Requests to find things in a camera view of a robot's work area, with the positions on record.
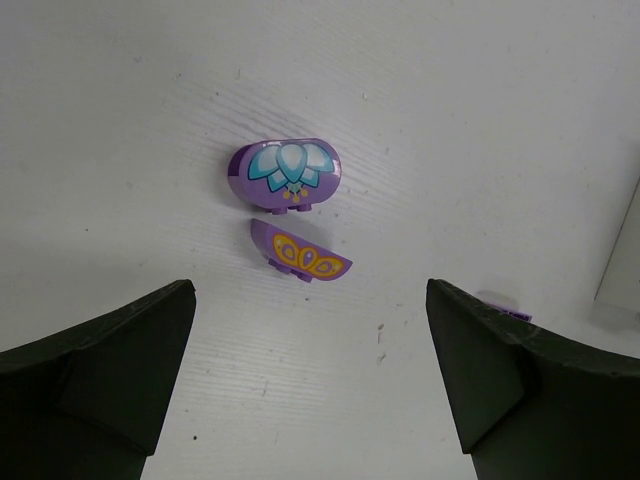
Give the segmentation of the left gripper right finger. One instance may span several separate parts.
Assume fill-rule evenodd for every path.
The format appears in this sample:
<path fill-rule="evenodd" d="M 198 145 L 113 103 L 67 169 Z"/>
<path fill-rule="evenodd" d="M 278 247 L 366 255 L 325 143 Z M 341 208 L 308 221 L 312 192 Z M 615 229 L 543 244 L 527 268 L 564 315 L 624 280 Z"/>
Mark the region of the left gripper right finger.
<path fill-rule="evenodd" d="M 639 361 L 431 279 L 426 313 L 462 451 L 480 479 L 636 479 Z"/>

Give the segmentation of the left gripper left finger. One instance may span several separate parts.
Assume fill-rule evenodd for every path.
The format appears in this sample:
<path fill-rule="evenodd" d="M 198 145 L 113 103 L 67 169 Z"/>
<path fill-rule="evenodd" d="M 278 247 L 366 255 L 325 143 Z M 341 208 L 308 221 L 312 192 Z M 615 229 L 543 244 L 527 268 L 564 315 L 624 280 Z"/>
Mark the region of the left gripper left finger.
<path fill-rule="evenodd" d="M 153 456 L 196 310 L 177 280 L 1 354 L 4 479 L 138 479 Z"/>

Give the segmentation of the purple square lego brick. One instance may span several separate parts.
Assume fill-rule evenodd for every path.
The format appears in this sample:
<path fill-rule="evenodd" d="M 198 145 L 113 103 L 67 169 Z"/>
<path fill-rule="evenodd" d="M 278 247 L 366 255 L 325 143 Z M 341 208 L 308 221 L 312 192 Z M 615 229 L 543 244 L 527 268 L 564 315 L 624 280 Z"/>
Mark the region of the purple square lego brick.
<path fill-rule="evenodd" d="M 494 291 L 482 290 L 478 292 L 478 298 L 492 308 L 514 318 L 518 318 L 527 323 L 532 321 L 532 316 L 522 311 L 518 302 L 512 297 Z"/>

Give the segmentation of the purple orange lego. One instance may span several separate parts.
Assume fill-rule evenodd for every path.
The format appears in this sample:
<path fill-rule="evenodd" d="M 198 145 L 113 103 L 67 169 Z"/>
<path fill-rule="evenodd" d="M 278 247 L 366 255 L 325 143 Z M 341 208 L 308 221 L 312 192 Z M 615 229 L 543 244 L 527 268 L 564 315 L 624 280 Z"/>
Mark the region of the purple orange lego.
<path fill-rule="evenodd" d="M 353 265 L 345 257 L 259 219 L 251 220 L 250 234 L 272 267 L 307 283 L 337 280 Z"/>

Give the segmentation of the purple round lego piece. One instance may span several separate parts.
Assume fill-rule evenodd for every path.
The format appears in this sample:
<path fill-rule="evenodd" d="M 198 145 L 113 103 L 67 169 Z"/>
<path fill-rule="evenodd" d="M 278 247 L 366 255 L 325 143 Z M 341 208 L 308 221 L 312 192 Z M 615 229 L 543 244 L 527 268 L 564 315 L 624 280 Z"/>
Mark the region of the purple round lego piece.
<path fill-rule="evenodd" d="M 319 138 L 245 145 L 227 169 L 229 186 L 240 200 L 274 215 L 311 210 L 334 195 L 341 178 L 337 151 Z"/>

